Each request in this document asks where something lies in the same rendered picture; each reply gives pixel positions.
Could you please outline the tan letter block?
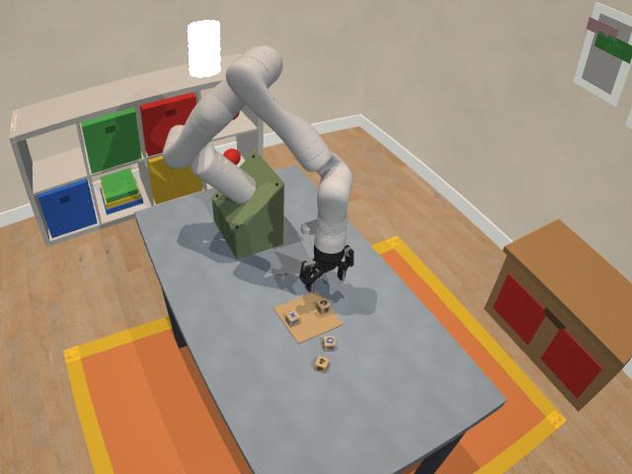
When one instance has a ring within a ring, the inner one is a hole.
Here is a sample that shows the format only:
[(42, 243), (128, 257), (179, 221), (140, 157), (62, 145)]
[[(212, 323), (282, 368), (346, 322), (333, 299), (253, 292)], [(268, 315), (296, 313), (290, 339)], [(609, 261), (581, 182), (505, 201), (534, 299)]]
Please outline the tan letter block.
[(335, 336), (323, 337), (323, 349), (324, 352), (332, 352), (336, 349)]
[(328, 368), (327, 365), (329, 366), (329, 359), (322, 356), (318, 356), (315, 362), (314, 370), (326, 373), (326, 370)]
[(295, 325), (300, 324), (300, 316), (297, 314), (295, 310), (285, 313), (285, 321), (289, 325), (289, 327), (293, 327)]
[(331, 310), (331, 304), (330, 304), (330, 302), (329, 302), (326, 298), (323, 298), (323, 299), (318, 300), (318, 301), (316, 302), (316, 309), (318, 310), (318, 312), (319, 312), (321, 315), (323, 315), (323, 314), (325, 314), (325, 313), (330, 312), (330, 310)]

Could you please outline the tan flat mat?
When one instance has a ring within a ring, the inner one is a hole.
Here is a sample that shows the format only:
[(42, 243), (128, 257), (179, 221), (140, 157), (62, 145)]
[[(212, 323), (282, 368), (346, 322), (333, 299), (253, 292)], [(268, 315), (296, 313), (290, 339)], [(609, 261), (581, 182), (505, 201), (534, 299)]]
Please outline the tan flat mat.
[[(316, 301), (320, 299), (323, 299), (321, 295), (314, 291), (274, 308), (274, 311), (298, 344), (343, 325), (332, 309), (323, 315), (318, 312)], [(285, 321), (285, 313), (293, 310), (300, 316), (300, 324), (289, 327)]]

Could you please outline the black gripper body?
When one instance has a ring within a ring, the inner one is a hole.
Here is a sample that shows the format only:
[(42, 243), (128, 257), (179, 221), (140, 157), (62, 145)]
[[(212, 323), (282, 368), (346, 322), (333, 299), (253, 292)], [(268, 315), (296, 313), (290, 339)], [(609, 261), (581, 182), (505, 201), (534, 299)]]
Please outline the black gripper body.
[[(342, 258), (344, 257), (344, 254), (345, 254), (345, 248), (344, 248), (343, 251), (341, 251), (339, 253), (327, 254), (327, 253), (323, 253), (323, 252), (319, 251), (315, 247), (315, 244), (314, 244), (314, 259), (313, 259), (313, 261), (316, 261), (315, 268), (320, 271), (325, 264), (329, 264), (330, 268), (327, 269), (325, 271), (325, 273), (328, 272), (328, 271), (334, 270), (335, 267), (336, 267), (334, 265), (334, 263), (337, 262), (337, 261), (340, 262), (342, 260)], [(325, 262), (333, 262), (333, 263), (325, 263)]]

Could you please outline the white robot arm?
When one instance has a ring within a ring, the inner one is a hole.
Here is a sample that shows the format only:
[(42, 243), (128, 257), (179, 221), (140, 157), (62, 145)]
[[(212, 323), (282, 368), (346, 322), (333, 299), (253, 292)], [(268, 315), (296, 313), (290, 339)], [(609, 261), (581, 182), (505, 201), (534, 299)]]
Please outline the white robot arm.
[(226, 79), (197, 103), (185, 125), (170, 129), (163, 160), (174, 169), (191, 165), (197, 177), (228, 198), (236, 203), (248, 201), (256, 189), (255, 179), (209, 142), (247, 105), (280, 137), (306, 171), (320, 175), (317, 219), (303, 223), (301, 232), (315, 235), (319, 251), (336, 254), (346, 246), (353, 175), (308, 121), (273, 98), (268, 89), (281, 71), (281, 56), (270, 46), (255, 46), (243, 53), (227, 68)]

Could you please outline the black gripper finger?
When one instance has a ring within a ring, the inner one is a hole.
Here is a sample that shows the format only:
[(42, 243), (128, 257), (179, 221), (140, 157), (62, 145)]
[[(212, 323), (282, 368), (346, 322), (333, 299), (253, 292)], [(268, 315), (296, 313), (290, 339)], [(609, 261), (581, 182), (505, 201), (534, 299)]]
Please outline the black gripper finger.
[[(319, 273), (316, 272), (316, 268), (315, 266), (316, 261), (313, 262), (309, 262), (307, 263), (306, 261), (302, 262), (301, 265), (301, 270), (300, 270), (300, 275), (299, 278), (300, 280), (306, 284), (306, 288), (308, 291), (310, 291), (311, 293), (314, 292), (314, 281), (320, 277), (327, 269), (330, 268), (329, 264), (325, 264), (323, 266), (323, 268), (319, 271)], [(314, 275), (313, 277), (311, 277), (312, 275)]]
[(354, 250), (347, 245), (345, 247), (345, 261), (337, 261), (334, 265), (338, 267), (339, 280), (344, 280), (348, 267), (352, 267), (354, 265)]

